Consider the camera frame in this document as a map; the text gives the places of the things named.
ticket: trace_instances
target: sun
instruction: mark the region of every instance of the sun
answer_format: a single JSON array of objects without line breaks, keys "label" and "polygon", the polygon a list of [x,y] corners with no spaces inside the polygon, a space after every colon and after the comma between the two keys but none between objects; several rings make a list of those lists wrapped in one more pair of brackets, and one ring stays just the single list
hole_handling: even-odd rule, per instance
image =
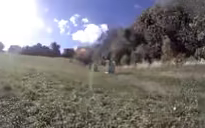
[{"label": "sun", "polygon": [[27,45],[42,28],[36,0],[0,0],[0,41],[6,47]]}]

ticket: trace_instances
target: person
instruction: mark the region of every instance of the person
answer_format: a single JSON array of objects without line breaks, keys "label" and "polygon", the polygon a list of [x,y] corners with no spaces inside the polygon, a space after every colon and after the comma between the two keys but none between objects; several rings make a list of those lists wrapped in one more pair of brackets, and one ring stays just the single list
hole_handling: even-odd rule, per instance
[{"label": "person", "polygon": [[107,60],[106,61],[106,74],[114,74],[115,73],[115,61]]}]

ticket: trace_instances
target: white cloud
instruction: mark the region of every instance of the white cloud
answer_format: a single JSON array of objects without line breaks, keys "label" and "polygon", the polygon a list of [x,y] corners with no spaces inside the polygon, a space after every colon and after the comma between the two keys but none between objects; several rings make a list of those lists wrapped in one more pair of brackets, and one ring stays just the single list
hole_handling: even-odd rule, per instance
[{"label": "white cloud", "polygon": [[60,34],[63,34],[65,32],[65,29],[68,28],[67,24],[68,24],[68,20],[58,20],[58,19],[54,19],[54,22],[58,23],[58,28],[60,29]]},{"label": "white cloud", "polygon": [[80,41],[81,43],[93,44],[97,39],[108,30],[106,24],[95,25],[88,24],[84,30],[78,30],[72,34],[72,39],[75,41]]},{"label": "white cloud", "polygon": [[138,4],[135,4],[135,5],[134,5],[134,8],[135,8],[135,9],[141,9],[142,6],[140,6],[140,5],[138,5]]},{"label": "white cloud", "polygon": [[78,26],[78,24],[76,23],[76,20],[77,20],[79,17],[80,17],[79,14],[75,14],[75,15],[71,16],[70,19],[69,19],[75,27]]},{"label": "white cloud", "polygon": [[101,24],[100,27],[101,27],[101,29],[102,29],[103,32],[107,32],[107,31],[108,31],[108,26],[107,26],[107,24]]},{"label": "white cloud", "polygon": [[89,23],[89,20],[88,20],[87,18],[83,18],[83,19],[82,19],[82,22],[83,22],[83,23]]}]

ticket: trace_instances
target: sky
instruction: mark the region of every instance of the sky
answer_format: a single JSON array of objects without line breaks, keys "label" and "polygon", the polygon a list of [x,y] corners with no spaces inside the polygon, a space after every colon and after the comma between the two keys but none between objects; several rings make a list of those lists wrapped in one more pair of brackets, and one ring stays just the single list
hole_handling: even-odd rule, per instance
[{"label": "sky", "polygon": [[115,27],[128,27],[153,0],[0,0],[0,41],[61,48],[90,45]]}]

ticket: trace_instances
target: grassy field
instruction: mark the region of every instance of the grassy field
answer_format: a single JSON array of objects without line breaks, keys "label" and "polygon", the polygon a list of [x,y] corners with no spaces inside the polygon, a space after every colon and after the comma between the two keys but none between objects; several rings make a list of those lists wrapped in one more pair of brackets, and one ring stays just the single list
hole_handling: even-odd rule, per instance
[{"label": "grassy field", "polygon": [[64,58],[0,54],[0,128],[10,127],[204,128],[205,65],[107,75]]}]

